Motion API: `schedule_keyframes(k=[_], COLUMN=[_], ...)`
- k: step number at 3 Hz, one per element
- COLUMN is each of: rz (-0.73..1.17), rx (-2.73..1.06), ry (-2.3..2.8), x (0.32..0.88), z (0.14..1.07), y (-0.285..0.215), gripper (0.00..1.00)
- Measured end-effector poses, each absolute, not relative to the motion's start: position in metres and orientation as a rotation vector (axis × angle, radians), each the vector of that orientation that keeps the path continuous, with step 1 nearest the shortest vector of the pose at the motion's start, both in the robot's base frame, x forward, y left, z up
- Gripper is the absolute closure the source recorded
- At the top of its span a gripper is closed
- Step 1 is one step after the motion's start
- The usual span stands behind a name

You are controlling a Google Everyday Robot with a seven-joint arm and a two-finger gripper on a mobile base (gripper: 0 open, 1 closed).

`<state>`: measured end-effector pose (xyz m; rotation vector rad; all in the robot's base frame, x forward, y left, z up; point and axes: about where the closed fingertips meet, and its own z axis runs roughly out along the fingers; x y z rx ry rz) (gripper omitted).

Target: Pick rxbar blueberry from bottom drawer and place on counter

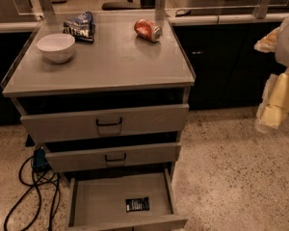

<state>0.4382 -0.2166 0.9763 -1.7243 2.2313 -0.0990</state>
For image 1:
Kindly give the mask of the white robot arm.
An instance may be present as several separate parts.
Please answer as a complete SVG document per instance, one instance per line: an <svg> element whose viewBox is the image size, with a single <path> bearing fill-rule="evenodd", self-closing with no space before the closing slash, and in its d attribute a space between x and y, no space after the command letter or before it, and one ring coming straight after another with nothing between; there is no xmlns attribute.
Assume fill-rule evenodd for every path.
<svg viewBox="0 0 289 231"><path fill-rule="evenodd" d="M275 54L276 61L286 67L280 75L271 74L262 93L262 102L256 113L255 128L262 133L277 129L289 115L289 15L254 49Z"/></svg>

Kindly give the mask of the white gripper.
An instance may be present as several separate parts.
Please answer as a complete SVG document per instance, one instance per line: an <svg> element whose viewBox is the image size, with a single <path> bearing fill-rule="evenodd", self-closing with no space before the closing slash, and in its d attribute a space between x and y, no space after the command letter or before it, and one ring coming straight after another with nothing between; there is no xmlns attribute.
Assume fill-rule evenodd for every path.
<svg viewBox="0 0 289 231"><path fill-rule="evenodd" d="M273 29L254 45L254 49L262 53L275 52L278 32L279 28ZM254 127L260 133L272 132L288 117L287 113L289 113L289 68L279 76L271 74L267 80L262 93L262 102L256 112Z"/></svg>

